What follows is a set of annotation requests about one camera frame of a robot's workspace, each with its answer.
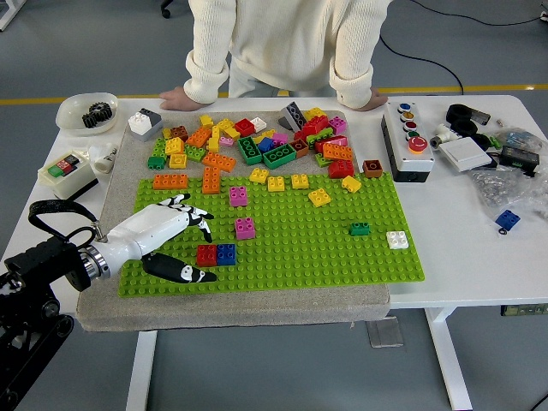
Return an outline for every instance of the white sweater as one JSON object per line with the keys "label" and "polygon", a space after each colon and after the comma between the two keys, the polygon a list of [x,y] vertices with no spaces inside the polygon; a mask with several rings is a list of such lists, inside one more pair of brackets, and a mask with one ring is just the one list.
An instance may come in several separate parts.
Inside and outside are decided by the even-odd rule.
{"label": "white sweater", "polygon": [[226,57],[251,76],[291,91],[328,83],[341,104],[371,98],[371,57],[391,0],[189,0],[194,49],[185,92],[216,100],[229,76]]}

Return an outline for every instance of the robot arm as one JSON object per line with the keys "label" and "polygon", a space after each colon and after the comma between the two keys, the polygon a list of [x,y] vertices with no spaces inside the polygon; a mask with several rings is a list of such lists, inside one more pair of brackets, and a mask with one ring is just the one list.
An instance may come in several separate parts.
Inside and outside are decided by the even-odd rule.
{"label": "robot arm", "polygon": [[[146,272],[178,283],[215,281],[217,277],[168,255],[154,253],[188,226],[196,225],[211,242],[206,219],[213,216],[185,205],[188,194],[149,205],[102,236],[97,219],[83,206],[67,200],[39,201],[30,207],[29,222],[52,234],[5,260],[0,275],[0,409],[11,411],[36,381],[73,329],[74,321],[59,313],[60,303],[50,284],[65,276],[79,291],[96,277],[118,273],[129,259],[141,259]],[[38,218],[54,212],[75,212],[89,218],[92,227],[63,235]],[[70,239],[81,231],[90,238],[76,246]]]}

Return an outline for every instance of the black fingertip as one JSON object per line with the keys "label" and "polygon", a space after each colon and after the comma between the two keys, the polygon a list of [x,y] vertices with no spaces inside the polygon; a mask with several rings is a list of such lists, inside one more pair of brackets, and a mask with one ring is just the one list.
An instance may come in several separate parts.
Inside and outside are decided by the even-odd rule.
{"label": "black fingertip", "polygon": [[213,281],[217,281],[217,276],[212,272],[205,271],[204,274],[204,277],[200,281],[201,283],[211,283]]}

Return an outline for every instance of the green baseplate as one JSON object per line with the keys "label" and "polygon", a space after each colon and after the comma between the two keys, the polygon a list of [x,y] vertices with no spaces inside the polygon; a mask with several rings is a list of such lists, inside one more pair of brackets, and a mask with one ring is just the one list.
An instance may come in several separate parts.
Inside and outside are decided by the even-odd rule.
{"label": "green baseplate", "polygon": [[[269,193],[266,185],[247,177],[222,177],[220,194],[202,194],[201,179],[188,179],[188,203],[215,216],[208,220],[213,244],[236,244],[236,265],[205,268],[217,274],[214,283],[172,283],[143,272],[140,261],[122,269],[118,294],[121,297],[191,295],[302,289],[424,280],[391,175],[367,179],[354,194],[341,186],[342,180],[308,176],[310,188],[294,190],[285,176],[285,191]],[[246,207],[229,205],[229,188],[246,186]],[[316,208],[308,193],[323,188],[331,203]],[[141,180],[134,211],[158,203],[180,191],[154,191],[152,180]],[[234,221],[251,217],[256,238],[238,241]],[[369,223],[369,235],[352,236],[351,223]],[[392,250],[387,231],[405,231],[409,248]],[[196,227],[189,227],[158,251],[196,265],[196,249],[207,244]]]}

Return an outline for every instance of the green button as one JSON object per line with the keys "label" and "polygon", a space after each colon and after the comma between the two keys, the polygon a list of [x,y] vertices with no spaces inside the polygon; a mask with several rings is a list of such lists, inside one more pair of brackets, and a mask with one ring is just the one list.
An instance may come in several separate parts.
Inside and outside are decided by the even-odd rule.
{"label": "green button", "polygon": [[54,176],[55,178],[58,178],[60,176],[62,176],[64,173],[63,173],[63,170],[61,170],[58,166],[56,165],[53,165],[51,166],[49,169],[48,169],[48,173],[50,173],[52,176]]}

